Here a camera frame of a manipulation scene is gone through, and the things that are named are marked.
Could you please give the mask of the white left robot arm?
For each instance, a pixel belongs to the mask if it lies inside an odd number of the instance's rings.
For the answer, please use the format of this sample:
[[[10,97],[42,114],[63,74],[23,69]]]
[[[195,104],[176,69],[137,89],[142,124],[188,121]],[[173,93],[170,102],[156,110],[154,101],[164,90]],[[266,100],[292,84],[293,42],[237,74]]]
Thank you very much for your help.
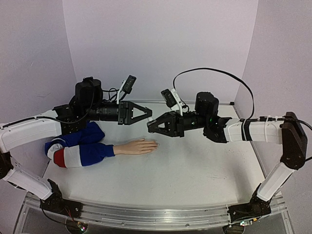
[[[48,137],[77,132],[87,121],[114,121],[119,125],[132,125],[152,116],[152,110],[131,101],[103,100],[101,81],[84,78],[75,86],[75,95],[69,104],[54,107],[37,116],[24,118],[0,126],[0,177],[42,200],[55,213],[66,208],[55,182],[24,169],[10,154],[10,150]]]

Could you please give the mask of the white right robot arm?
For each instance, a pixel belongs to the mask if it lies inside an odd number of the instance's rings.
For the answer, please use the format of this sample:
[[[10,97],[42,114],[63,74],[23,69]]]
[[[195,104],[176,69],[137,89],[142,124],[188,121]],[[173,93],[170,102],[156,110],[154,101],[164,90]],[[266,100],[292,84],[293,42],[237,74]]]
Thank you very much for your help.
[[[218,116],[219,100],[210,92],[196,95],[195,109],[184,112],[182,100],[175,89],[161,92],[171,109],[147,123],[149,133],[168,137],[184,137],[185,132],[203,129],[203,135],[215,143],[266,142],[282,145],[280,161],[257,188],[258,199],[268,202],[294,171],[307,161],[308,138],[293,112],[283,117],[232,118]]]

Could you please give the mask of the mannequin hand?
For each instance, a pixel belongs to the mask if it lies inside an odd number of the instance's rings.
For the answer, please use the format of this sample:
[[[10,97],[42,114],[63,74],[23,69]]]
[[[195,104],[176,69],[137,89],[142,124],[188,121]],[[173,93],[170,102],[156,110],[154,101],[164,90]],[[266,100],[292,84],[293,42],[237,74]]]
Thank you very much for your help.
[[[143,155],[155,151],[159,144],[154,140],[138,139],[113,146],[114,155]]]

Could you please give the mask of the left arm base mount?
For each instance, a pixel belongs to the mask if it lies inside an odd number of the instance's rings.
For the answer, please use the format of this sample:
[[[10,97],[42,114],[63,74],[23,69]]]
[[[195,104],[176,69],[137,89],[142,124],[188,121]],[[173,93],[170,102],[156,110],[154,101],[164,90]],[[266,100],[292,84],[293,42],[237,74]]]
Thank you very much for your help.
[[[51,179],[47,179],[47,181],[51,186],[52,194],[47,199],[40,201],[40,208],[44,211],[79,218],[82,213],[82,203],[63,198],[58,185]]]

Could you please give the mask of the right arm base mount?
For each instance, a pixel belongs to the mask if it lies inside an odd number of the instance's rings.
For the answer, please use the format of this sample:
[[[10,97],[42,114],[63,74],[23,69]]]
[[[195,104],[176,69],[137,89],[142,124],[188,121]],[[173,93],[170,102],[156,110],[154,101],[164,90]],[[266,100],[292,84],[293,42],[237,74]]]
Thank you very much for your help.
[[[257,196],[255,191],[247,203],[232,205],[228,208],[231,223],[260,218],[271,213],[271,199],[264,201]]]

